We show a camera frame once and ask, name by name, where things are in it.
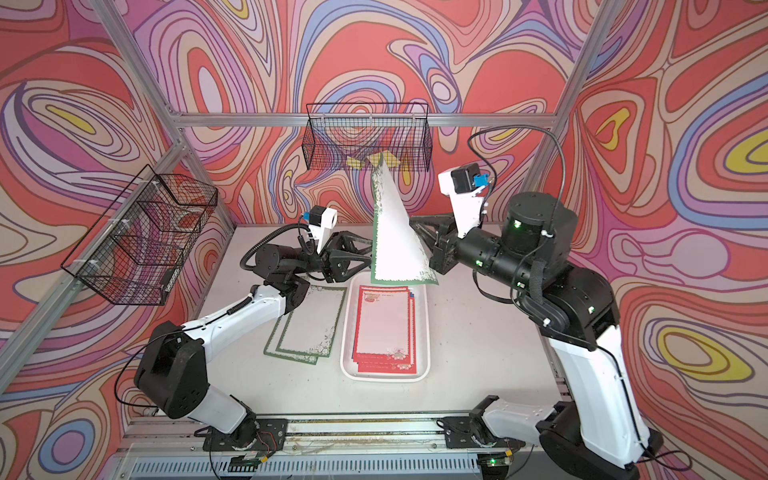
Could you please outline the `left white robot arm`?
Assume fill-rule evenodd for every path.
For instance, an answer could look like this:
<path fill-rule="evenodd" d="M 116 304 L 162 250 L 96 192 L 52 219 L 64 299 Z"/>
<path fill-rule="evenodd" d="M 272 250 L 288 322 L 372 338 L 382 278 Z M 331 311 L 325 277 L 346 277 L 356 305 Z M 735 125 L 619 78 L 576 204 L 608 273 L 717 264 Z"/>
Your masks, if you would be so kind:
<path fill-rule="evenodd" d="M 306 223 L 284 225 L 241 257 L 241 269 L 260 278 L 240 301 L 181 326 L 164 322 L 146 345 L 135 386 L 171 419 L 205 424 L 234 450 L 252 450 L 265 439 L 256 414 L 208 380 L 207 366 L 255 328 L 299 310 L 317 275 L 344 283 L 369 268 L 371 239 L 337 231 L 333 222 L 310 214 Z"/>

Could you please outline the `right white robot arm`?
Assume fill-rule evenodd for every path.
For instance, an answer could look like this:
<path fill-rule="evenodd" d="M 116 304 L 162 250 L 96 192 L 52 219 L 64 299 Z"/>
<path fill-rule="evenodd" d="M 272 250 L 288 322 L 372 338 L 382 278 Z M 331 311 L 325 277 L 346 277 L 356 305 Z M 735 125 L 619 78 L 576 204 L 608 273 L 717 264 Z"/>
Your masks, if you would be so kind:
<path fill-rule="evenodd" d="M 577 223 L 555 197 L 524 192 L 510 199 L 499 234 L 483 230 L 472 212 L 413 218 L 410 225 L 427 245 L 433 270 L 462 264 L 508 288 L 506 303 L 536 325 L 567 387 L 567 398 L 554 405 L 486 397 L 469 414 L 470 436 L 484 446 L 540 446 L 581 479 L 635 479 L 663 439 L 637 407 L 610 283 L 570 261 Z"/>

